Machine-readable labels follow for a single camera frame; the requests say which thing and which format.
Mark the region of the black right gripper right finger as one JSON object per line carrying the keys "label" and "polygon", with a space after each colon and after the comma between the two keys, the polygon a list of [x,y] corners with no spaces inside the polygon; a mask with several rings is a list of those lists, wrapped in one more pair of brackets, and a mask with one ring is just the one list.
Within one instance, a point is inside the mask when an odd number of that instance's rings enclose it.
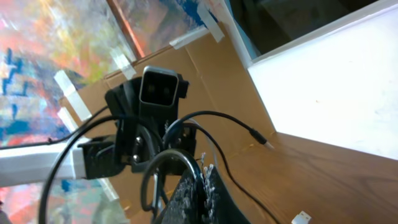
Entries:
{"label": "black right gripper right finger", "polygon": [[205,192],[208,223],[250,224],[230,196],[218,169],[213,164],[205,168]]}

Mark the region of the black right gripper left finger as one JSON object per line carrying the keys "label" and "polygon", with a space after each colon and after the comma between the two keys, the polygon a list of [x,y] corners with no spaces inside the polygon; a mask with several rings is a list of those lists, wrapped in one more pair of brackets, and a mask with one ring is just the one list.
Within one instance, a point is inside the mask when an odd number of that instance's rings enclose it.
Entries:
{"label": "black right gripper left finger", "polygon": [[166,208],[158,217],[158,223],[201,223],[201,216],[198,214],[196,184],[189,170],[182,174]]}

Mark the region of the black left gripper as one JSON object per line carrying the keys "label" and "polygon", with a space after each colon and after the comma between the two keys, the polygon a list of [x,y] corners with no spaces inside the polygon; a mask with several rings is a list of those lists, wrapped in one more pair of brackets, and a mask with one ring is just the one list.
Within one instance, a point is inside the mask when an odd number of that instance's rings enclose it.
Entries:
{"label": "black left gripper", "polygon": [[197,146],[193,128],[169,127],[178,118],[179,98],[171,107],[144,104],[139,99],[142,77],[128,80],[105,94],[107,106],[116,121],[112,148],[116,164],[130,165],[142,172],[159,153],[177,148],[194,155]]}

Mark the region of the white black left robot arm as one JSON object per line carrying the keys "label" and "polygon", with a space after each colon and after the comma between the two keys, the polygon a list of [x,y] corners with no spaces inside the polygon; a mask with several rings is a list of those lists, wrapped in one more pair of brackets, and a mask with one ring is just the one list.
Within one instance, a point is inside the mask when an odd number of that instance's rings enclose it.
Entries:
{"label": "white black left robot arm", "polygon": [[104,98],[111,114],[84,125],[67,144],[23,147],[12,154],[2,150],[1,186],[112,177],[126,165],[144,172],[164,151],[160,125],[177,119],[188,86],[182,78],[138,77],[108,90]]}

